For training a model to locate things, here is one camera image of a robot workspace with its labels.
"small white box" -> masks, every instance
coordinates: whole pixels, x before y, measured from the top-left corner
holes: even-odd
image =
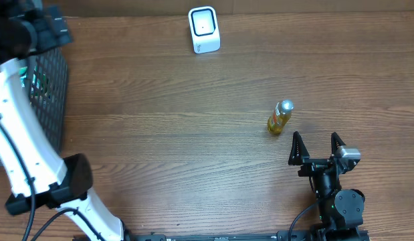
[[[193,50],[196,54],[216,51],[220,48],[220,32],[214,8],[196,7],[189,12]]]

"wooden table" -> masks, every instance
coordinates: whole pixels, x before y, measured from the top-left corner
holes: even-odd
[[[311,157],[330,134],[359,147],[341,176],[367,197],[372,240],[414,240],[414,12],[219,16],[222,47],[195,55],[186,16],[69,19],[74,43],[63,156],[85,153],[104,203],[137,234],[288,229],[314,201],[287,165],[292,133]],[[266,120],[294,101],[284,133]],[[19,240],[0,168],[0,240]],[[54,214],[40,208],[33,232]],[[312,212],[296,229],[319,222]],[[69,240],[66,218],[44,240]]]

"black plastic basket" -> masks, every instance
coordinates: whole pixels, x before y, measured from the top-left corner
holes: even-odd
[[[27,67],[21,69],[21,84],[46,137],[60,153],[68,85],[66,60],[60,49],[54,49],[30,57],[25,63]]]

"bottle cap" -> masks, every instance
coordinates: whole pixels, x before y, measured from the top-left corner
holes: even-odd
[[[293,102],[291,100],[283,100],[278,105],[279,113],[290,114],[294,108]]]

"yellow bottle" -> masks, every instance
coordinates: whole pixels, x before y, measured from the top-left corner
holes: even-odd
[[[284,125],[292,117],[293,108],[294,105],[291,100],[283,100],[277,103],[274,113],[268,120],[269,132],[276,135],[281,134]]]

